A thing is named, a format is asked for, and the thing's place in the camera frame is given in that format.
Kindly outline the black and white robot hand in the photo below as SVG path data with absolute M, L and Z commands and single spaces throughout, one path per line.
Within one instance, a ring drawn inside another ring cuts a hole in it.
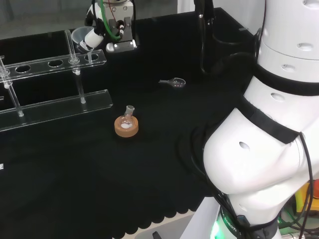
M 119 53 L 137 48 L 133 0 L 93 0 L 87 10 L 85 26 L 90 31 L 76 43 L 78 52 L 103 49 Z

